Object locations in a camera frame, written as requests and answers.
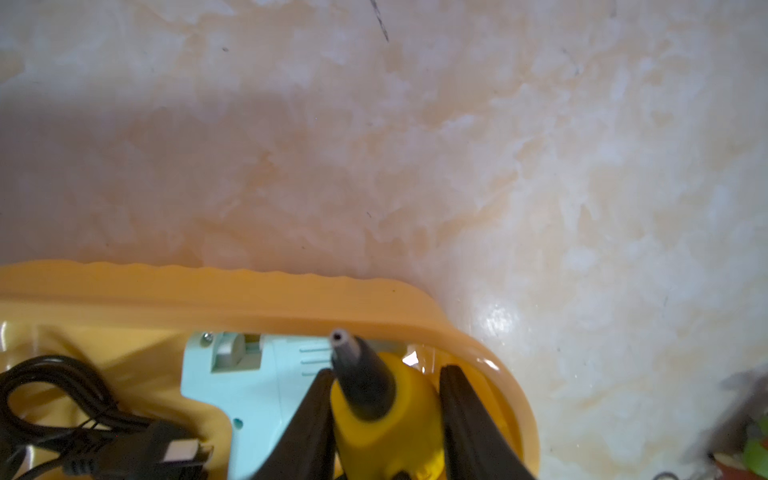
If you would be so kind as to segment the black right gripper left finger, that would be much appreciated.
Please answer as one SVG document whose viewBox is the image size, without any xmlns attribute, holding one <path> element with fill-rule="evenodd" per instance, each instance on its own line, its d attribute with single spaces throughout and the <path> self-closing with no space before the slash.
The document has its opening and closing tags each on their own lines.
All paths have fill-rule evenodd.
<svg viewBox="0 0 768 480">
<path fill-rule="evenodd" d="M 321 370 L 284 434 L 253 480 L 333 479 L 336 443 L 330 392 L 335 376 Z"/>
</svg>

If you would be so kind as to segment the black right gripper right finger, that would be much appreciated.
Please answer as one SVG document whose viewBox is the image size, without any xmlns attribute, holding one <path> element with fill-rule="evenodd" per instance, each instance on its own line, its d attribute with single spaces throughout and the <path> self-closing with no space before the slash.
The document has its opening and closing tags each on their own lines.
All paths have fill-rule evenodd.
<svg viewBox="0 0 768 480">
<path fill-rule="evenodd" d="M 439 392 L 447 478 L 534 479 L 459 366 L 441 369 Z"/>
</svg>

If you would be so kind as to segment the mint green glue gun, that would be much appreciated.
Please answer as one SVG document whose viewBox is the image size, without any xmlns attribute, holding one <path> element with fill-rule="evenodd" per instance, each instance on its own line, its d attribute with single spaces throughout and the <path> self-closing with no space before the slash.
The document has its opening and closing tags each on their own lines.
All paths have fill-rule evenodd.
<svg viewBox="0 0 768 480">
<path fill-rule="evenodd" d="M 198 332 L 183 355 L 181 393 L 226 414 L 229 479 L 263 465 L 316 375 L 331 366 L 325 337 Z"/>
</svg>

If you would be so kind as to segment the yellow hot glue gun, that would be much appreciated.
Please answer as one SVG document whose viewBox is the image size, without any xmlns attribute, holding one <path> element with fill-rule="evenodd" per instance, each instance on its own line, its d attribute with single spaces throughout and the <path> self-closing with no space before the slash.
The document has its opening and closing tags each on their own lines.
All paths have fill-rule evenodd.
<svg viewBox="0 0 768 480">
<path fill-rule="evenodd" d="M 432 381 L 343 329 L 330 334 L 330 402 L 347 479 L 439 479 L 442 414 Z"/>
</svg>

